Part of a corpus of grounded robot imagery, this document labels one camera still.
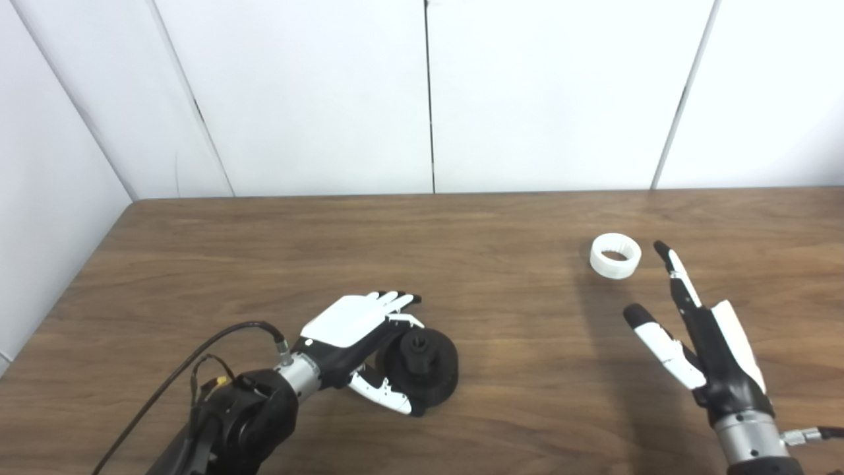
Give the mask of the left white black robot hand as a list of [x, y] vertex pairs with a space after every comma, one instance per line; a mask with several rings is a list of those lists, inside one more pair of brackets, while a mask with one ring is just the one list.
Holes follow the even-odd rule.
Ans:
[[420, 402], [367, 364], [396, 338], [425, 328], [404, 312], [419, 301], [419, 296], [399, 291], [343, 296], [302, 328], [291, 363], [276, 369], [301, 404], [319, 391], [350, 388], [383, 408], [422, 417], [426, 411]]

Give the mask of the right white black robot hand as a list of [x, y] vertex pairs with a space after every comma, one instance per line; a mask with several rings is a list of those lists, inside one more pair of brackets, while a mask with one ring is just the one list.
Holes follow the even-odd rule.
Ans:
[[627, 324], [708, 412], [709, 424], [748, 411], [775, 417], [762, 370], [732, 304], [723, 300], [706, 306], [678, 253], [664, 241], [655, 241], [653, 247], [669, 274], [670, 295], [692, 346], [673, 337], [641, 304], [625, 307]]

